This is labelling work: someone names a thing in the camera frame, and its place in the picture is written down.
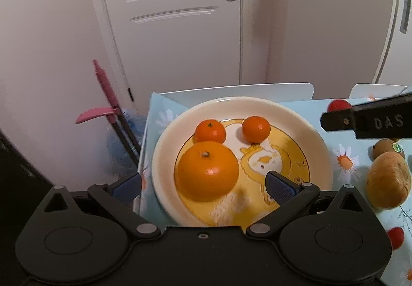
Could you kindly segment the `white chair back right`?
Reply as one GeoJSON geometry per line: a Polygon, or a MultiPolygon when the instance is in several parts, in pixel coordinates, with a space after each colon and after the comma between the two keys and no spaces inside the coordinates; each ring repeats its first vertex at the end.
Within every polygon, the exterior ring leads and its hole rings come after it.
{"type": "Polygon", "coordinates": [[[407,86],[391,84],[356,84],[350,91],[350,99],[367,98],[378,100],[397,96],[407,89],[407,86]]]}

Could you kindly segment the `brown kiwi with sticker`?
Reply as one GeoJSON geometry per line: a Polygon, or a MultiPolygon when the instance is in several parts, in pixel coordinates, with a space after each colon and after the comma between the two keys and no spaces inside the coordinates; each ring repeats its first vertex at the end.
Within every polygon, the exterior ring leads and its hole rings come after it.
{"type": "Polygon", "coordinates": [[[380,139],[372,147],[373,159],[378,158],[381,154],[386,152],[395,152],[404,157],[404,150],[401,145],[391,139],[380,139]]]}

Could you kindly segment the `large orange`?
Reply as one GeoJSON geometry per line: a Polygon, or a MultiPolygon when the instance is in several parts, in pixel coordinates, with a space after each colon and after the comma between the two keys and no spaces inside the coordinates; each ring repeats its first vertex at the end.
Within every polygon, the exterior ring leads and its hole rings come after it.
{"type": "Polygon", "coordinates": [[[202,141],[188,148],[177,161],[175,184],[185,198],[214,201],[228,194],[239,178],[235,154],[223,144],[202,141]]]}

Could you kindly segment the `blue plastic bag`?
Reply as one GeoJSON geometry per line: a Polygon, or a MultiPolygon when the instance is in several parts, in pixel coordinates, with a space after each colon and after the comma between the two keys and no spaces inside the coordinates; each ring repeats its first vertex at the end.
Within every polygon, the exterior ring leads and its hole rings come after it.
{"type": "MultiPolygon", "coordinates": [[[[122,110],[125,120],[130,127],[139,147],[142,146],[144,135],[144,128],[146,124],[146,117],[139,116],[134,110],[122,110]]],[[[106,144],[112,162],[114,176],[119,179],[123,176],[134,174],[138,170],[138,163],[140,160],[140,151],[132,145],[132,142],[125,129],[117,120],[117,125],[120,133],[123,135],[119,138],[118,134],[113,128],[108,128],[106,136],[106,144]]]]}

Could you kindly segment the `red cherry tomato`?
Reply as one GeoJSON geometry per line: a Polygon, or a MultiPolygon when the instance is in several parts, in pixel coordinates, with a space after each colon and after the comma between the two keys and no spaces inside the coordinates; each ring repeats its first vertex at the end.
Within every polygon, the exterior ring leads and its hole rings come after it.
{"type": "Polygon", "coordinates": [[[352,108],[352,104],[344,99],[333,100],[327,108],[327,112],[336,112],[341,110],[348,110],[352,108]]]}
{"type": "Polygon", "coordinates": [[[391,243],[392,250],[399,249],[404,242],[404,230],[402,227],[393,227],[386,232],[391,243]]]}

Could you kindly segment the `large yellowish red apple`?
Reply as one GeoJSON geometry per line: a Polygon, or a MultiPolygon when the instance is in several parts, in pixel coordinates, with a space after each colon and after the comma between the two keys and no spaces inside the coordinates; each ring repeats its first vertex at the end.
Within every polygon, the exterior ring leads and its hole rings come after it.
{"type": "Polygon", "coordinates": [[[394,209],[411,191],[411,173],[401,154],[382,153],[372,163],[365,186],[367,199],[375,209],[394,209]]]}

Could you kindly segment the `white chair back left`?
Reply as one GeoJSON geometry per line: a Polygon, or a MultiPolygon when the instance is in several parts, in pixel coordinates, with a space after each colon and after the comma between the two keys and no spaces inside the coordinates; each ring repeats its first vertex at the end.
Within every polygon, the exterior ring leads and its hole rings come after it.
{"type": "Polygon", "coordinates": [[[311,100],[313,95],[314,86],[310,83],[247,84],[162,93],[162,96],[185,107],[194,107],[209,100],[236,96],[261,98],[281,103],[311,100]]]}

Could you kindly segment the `white chair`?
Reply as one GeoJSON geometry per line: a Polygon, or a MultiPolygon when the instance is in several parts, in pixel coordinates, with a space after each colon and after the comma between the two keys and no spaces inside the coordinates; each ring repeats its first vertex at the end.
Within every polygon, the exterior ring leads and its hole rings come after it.
{"type": "Polygon", "coordinates": [[[350,91],[350,99],[367,98],[378,100],[397,96],[407,89],[407,86],[391,84],[356,84],[350,91]]]}
{"type": "Polygon", "coordinates": [[[209,100],[236,96],[261,98],[281,103],[311,100],[313,95],[314,86],[310,83],[247,84],[162,93],[162,96],[185,107],[194,107],[209,100]]]}

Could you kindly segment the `oval cream yellow dish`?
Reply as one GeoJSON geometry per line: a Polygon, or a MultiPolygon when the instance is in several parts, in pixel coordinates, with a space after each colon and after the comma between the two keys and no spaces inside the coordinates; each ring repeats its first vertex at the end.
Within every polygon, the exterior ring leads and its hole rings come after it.
{"type": "Polygon", "coordinates": [[[210,100],[185,111],[161,134],[151,162],[156,196],[166,213],[183,226],[246,228],[268,215],[279,206],[265,189],[270,171],[296,184],[311,182],[322,190],[332,187],[329,150],[312,124],[285,106],[249,97],[210,100]],[[243,138],[242,122],[250,116],[263,117],[271,125],[270,135],[259,144],[243,138]],[[225,196],[192,201],[177,189],[175,173],[180,158],[195,143],[196,126],[207,119],[225,127],[224,146],[237,158],[239,177],[225,196]]]}

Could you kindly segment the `pink handled broom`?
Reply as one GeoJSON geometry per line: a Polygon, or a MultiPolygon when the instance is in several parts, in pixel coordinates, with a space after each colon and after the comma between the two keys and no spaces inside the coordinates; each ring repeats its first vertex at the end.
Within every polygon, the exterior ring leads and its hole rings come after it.
{"type": "Polygon", "coordinates": [[[119,120],[120,124],[125,129],[126,134],[130,138],[132,145],[135,146],[138,151],[141,151],[141,147],[139,147],[138,142],[134,137],[134,134],[132,133],[130,127],[128,126],[125,120],[125,117],[122,112],[122,108],[110,84],[110,81],[108,79],[108,76],[105,70],[100,66],[100,64],[98,63],[96,59],[94,59],[92,63],[93,63],[93,68],[94,68],[94,72],[98,80],[98,83],[100,84],[101,89],[103,90],[103,93],[105,97],[107,98],[110,106],[109,107],[97,107],[97,108],[87,110],[86,112],[81,113],[76,118],[75,123],[81,124],[87,121],[91,121],[93,119],[105,117],[108,120],[109,124],[112,126],[112,128],[116,131],[119,138],[122,138],[123,135],[120,133],[118,125],[117,125],[117,120],[119,120]]]}

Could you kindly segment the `white panel door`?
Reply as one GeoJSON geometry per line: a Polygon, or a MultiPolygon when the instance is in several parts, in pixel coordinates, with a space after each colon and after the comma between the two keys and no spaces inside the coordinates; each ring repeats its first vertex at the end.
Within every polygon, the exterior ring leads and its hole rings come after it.
{"type": "Polygon", "coordinates": [[[260,84],[268,36],[260,0],[93,0],[124,106],[156,92],[260,84]]]}

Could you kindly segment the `white wardrobe door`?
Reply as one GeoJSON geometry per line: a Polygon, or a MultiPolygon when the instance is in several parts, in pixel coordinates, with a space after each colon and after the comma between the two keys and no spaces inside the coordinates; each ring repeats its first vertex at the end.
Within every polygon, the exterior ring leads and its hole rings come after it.
{"type": "Polygon", "coordinates": [[[411,86],[411,0],[392,0],[388,33],[374,82],[411,86]]]}

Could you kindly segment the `small mandarin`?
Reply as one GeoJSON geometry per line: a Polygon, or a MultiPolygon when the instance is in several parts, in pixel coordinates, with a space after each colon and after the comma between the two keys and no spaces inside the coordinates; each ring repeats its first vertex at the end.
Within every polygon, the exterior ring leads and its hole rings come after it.
{"type": "Polygon", "coordinates": [[[261,116],[250,116],[242,123],[244,139],[253,144],[260,144],[268,138],[270,132],[271,125],[261,116]]]}
{"type": "Polygon", "coordinates": [[[207,119],[197,125],[194,139],[196,142],[215,141],[223,144],[226,141],[226,130],[221,122],[207,119]]]}

